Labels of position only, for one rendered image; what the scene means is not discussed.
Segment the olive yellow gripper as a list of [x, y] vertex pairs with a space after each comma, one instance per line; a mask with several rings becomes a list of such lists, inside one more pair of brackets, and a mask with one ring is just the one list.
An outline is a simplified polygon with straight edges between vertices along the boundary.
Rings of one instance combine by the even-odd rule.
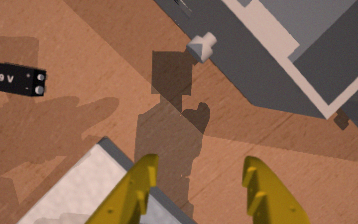
[[[159, 157], [146, 154], [117, 183], [84, 224], [139, 224], [146, 215], [150, 187], [156, 186]], [[294, 196], [259, 158], [246, 156], [242, 187], [253, 224], [311, 224]]]

